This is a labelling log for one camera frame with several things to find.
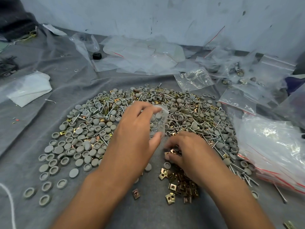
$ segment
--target wall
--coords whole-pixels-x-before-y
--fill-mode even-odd
[[[21,0],[39,23],[100,35],[203,45],[224,25],[235,49],[295,60],[305,0]]]

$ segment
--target gray fabric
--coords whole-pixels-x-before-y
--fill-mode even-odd
[[[39,181],[39,167],[43,162],[38,157],[51,140],[51,134],[59,131],[61,122],[75,105],[83,104],[98,93],[113,88],[129,89],[132,86],[143,86],[149,83],[157,86],[179,90],[173,75],[141,76],[106,71],[95,73],[87,61],[75,50],[74,44],[67,37],[58,37],[45,30],[39,31],[38,37],[29,42],[10,46],[0,54],[3,57],[15,55],[21,70],[11,77],[1,79],[4,85],[39,70],[48,73],[53,90],[34,100],[23,108],[7,100],[0,103],[0,182],[7,185],[15,201],[17,228],[48,228],[52,221],[68,205],[78,187],[88,175],[81,169],[77,178],[69,178],[69,171],[75,167],[73,160],[66,167],[61,167],[59,174],[50,177],[53,185],[66,178],[68,185],[63,190],[56,187],[49,192],[51,203],[45,208],[38,205],[42,182]],[[194,91],[195,94],[211,93],[219,97],[215,86]],[[54,100],[56,104],[45,101]],[[160,181],[158,175],[164,163],[162,144],[151,158],[152,170],[140,177],[133,189],[138,188],[141,197],[134,200],[131,190],[117,207],[107,228],[226,228],[218,209],[212,199],[201,192],[201,197],[192,204],[185,205],[181,198],[168,206],[165,195],[169,193],[168,180]],[[261,186],[254,187],[259,195],[259,203],[267,212],[277,228],[282,228],[284,220],[291,220],[297,228],[305,225],[303,212],[304,200],[289,191],[283,191],[289,204],[284,205],[272,185],[259,181]],[[22,193],[28,187],[37,189],[36,195],[24,200]],[[0,189],[0,228],[11,228],[10,204],[5,192]]]

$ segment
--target black cube object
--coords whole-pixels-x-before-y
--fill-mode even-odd
[[[92,54],[92,58],[95,59],[95,60],[100,60],[102,58],[102,54],[99,53],[99,52],[94,52]]]

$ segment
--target white cord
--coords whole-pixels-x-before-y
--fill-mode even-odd
[[[10,204],[11,204],[11,214],[12,214],[12,227],[13,227],[13,229],[16,229],[15,212],[14,212],[14,200],[13,200],[12,194],[11,194],[10,190],[5,185],[0,183],[0,186],[6,191],[7,195],[9,196],[9,200],[10,200]]]

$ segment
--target pile of screws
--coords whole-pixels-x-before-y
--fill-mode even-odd
[[[164,119],[164,115],[160,113],[152,117],[151,136],[161,128],[165,128],[167,135],[176,135],[181,130],[194,132],[219,153],[232,172],[249,185],[250,181],[254,182],[249,177],[252,173],[250,166],[242,169],[233,164],[238,159],[236,136],[230,118],[222,110],[221,104],[212,105],[212,100],[216,97],[210,94],[196,96],[189,92],[176,92],[160,86],[161,84],[150,88],[149,84],[145,84],[145,87],[131,87],[130,90],[114,88],[110,94],[104,91],[87,100],[86,104],[76,105],[59,126],[60,131],[52,134],[53,139],[44,149],[44,154],[38,158],[40,162],[46,162],[39,168],[40,181],[47,181],[51,175],[56,175],[69,163],[72,163],[70,166],[74,166],[69,173],[70,178],[78,176],[78,168],[83,164],[85,172],[100,165],[125,109],[134,101],[147,101],[153,105],[164,105],[170,112],[167,119]],[[166,198],[168,203],[174,202],[175,194],[183,195],[184,202],[191,202],[193,197],[199,196],[197,185],[185,175],[183,170],[176,167],[172,172],[168,164],[161,172],[169,179],[169,189],[174,192],[170,193],[170,199]],[[59,180],[57,188],[63,189],[67,184],[67,179]],[[48,192],[52,186],[51,182],[45,182],[41,190]],[[31,187],[25,191],[24,197],[31,198],[35,193],[36,190]],[[140,196],[139,191],[135,190],[133,195],[137,199]],[[51,196],[44,195],[40,198],[39,204],[45,206],[50,200]]]

